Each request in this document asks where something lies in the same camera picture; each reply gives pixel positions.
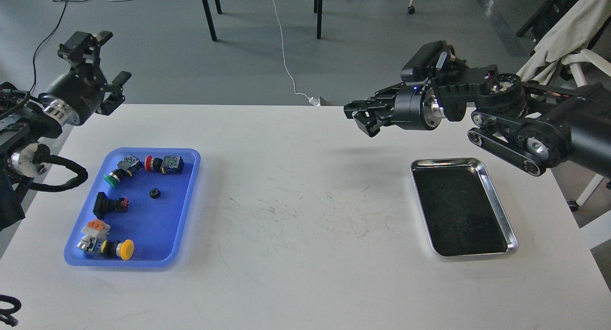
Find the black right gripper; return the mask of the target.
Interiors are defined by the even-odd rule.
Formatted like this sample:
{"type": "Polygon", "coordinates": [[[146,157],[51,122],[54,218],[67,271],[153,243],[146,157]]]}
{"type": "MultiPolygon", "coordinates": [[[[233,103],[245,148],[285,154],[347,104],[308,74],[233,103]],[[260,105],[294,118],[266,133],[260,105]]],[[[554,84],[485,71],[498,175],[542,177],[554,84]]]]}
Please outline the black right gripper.
{"type": "Polygon", "coordinates": [[[350,102],[343,106],[343,112],[369,137],[390,125],[404,130],[434,130],[441,119],[434,116],[425,100],[421,86],[404,85],[399,89],[378,90],[365,100],[350,102]]]}

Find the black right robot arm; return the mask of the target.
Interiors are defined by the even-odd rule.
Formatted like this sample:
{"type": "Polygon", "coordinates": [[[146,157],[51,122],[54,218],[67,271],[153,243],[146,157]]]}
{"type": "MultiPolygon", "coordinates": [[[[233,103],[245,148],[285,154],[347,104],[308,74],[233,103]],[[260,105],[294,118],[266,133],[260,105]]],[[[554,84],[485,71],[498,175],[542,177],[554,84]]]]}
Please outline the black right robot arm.
{"type": "Polygon", "coordinates": [[[524,82],[497,66],[468,67],[445,41],[422,45],[401,82],[343,107],[367,136],[384,126],[434,130],[461,121],[468,104],[476,146],[532,176],[572,161],[610,176],[610,91],[597,83],[575,90],[524,82]]]}

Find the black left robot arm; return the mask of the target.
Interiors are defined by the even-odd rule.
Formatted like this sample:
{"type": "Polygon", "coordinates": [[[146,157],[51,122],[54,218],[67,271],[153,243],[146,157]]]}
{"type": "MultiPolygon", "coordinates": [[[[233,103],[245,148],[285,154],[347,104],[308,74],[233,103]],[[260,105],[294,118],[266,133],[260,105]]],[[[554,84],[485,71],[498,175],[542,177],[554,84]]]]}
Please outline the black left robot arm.
{"type": "Polygon", "coordinates": [[[83,125],[94,113],[110,115],[124,102],[131,73],[107,81],[100,68],[101,47],[112,37],[110,31],[74,32],[57,52],[70,69],[37,97],[1,84],[2,229],[24,219],[21,204],[28,191],[63,192],[87,180],[85,168],[52,155],[39,139],[57,138],[65,125],[83,125]]]}

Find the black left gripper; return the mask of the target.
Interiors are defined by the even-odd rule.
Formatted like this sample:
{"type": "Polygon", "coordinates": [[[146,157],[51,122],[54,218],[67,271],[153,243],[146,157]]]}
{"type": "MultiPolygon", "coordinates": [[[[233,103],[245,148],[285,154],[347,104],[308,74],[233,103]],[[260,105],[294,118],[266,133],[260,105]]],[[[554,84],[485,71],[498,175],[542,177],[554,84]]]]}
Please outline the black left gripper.
{"type": "Polygon", "coordinates": [[[110,31],[96,35],[76,31],[59,45],[57,55],[70,69],[39,94],[44,113],[59,126],[83,125],[94,112],[109,116],[125,101],[124,84],[132,74],[121,71],[106,84],[100,68],[100,49],[112,37],[110,31]],[[105,93],[109,96],[103,100],[105,93]]]}

